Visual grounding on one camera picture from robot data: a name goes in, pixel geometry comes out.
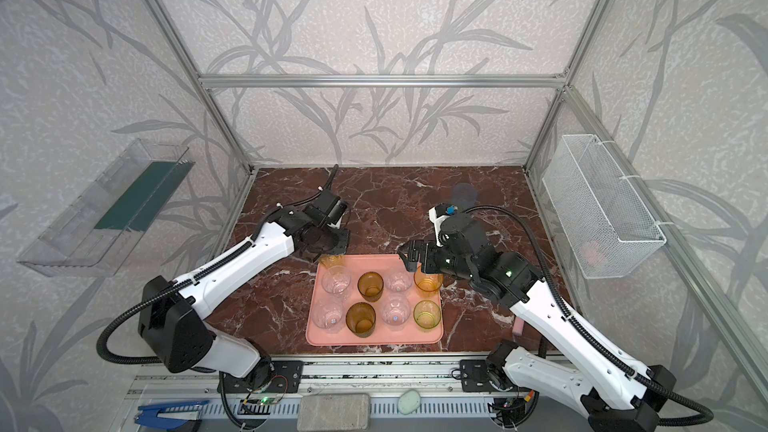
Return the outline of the amber dotted glass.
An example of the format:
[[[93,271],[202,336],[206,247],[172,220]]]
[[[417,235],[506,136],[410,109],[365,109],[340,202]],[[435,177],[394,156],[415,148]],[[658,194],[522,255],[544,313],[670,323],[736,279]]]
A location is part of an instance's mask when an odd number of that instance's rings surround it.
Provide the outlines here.
[[[346,312],[347,328],[357,337],[369,337],[375,330],[376,311],[367,302],[354,303]]]
[[[357,290],[365,301],[376,302],[384,291],[383,277],[374,271],[365,272],[358,279]]]

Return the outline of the clear faceted glass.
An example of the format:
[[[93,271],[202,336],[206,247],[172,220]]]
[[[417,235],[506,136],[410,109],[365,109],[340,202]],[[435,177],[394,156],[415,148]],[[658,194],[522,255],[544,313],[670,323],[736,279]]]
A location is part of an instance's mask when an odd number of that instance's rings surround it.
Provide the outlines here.
[[[324,333],[335,334],[345,324],[343,302],[337,298],[321,298],[312,306],[311,320]]]
[[[405,270],[391,270],[384,274],[384,285],[390,292],[404,293],[414,285],[414,279]]]
[[[411,318],[412,307],[409,299],[400,293],[390,294],[380,308],[381,320],[393,331],[405,328]]]
[[[333,266],[321,273],[320,283],[326,293],[341,296],[351,284],[351,275],[346,267]]]

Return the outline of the blue frosted plastic cup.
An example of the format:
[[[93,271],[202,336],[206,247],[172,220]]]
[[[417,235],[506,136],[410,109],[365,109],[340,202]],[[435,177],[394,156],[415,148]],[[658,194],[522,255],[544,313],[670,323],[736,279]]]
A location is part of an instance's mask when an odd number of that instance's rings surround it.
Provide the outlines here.
[[[467,209],[477,203],[478,190],[470,183],[458,183],[451,191],[451,203],[459,209]]]

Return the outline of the green short glass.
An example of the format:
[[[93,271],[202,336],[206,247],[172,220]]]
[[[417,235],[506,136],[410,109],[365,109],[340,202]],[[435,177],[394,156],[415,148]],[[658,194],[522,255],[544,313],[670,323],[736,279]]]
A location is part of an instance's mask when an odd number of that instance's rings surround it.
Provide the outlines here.
[[[442,322],[441,306],[432,300],[421,300],[414,306],[413,319],[422,330],[435,329]]]

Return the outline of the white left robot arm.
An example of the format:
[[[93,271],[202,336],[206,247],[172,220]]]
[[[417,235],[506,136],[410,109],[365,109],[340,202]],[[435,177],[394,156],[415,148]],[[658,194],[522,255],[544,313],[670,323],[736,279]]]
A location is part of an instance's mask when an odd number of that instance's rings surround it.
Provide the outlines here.
[[[347,210],[347,203],[329,189],[299,203],[277,205],[252,234],[212,261],[174,280],[157,276],[147,282],[141,302],[103,329],[97,354],[119,365],[162,364],[170,373],[206,369],[254,383],[265,381],[270,372],[267,355],[206,320],[232,293],[285,258],[345,253],[349,232],[342,222]],[[110,350],[109,339],[131,318],[137,318],[138,333],[151,355]]]

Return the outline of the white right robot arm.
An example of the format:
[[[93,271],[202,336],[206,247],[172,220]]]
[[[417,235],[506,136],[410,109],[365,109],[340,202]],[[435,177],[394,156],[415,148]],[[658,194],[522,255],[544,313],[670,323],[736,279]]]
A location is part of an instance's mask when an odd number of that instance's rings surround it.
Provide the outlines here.
[[[406,270],[467,281],[571,363],[561,366],[505,341],[486,360],[497,388],[542,393],[585,417],[594,431],[654,431],[713,420],[709,407],[675,392],[667,368],[622,352],[563,299],[539,245],[532,264],[519,252],[498,251],[469,212],[441,205],[431,209],[430,220],[433,239],[411,240],[397,250]]]

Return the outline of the yellow tall glass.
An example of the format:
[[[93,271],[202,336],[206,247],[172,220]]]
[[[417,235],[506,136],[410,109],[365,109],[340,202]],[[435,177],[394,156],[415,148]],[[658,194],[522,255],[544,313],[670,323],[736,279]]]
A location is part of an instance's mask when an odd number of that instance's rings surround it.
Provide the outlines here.
[[[344,255],[322,255],[318,263],[322,265],[326,269],[330,269],[333,267],[343,267],[345,265],[345,256]]]

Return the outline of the yellow short glass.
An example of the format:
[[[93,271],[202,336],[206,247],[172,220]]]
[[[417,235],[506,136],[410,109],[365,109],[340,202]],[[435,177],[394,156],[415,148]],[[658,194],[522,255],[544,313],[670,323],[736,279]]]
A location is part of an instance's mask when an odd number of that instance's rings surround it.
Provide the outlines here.
[[[442,274],[424,274],[419,271],[414,274],[416,294],[421,299],[431,299],[438,296],[443,287],[443,282]]]

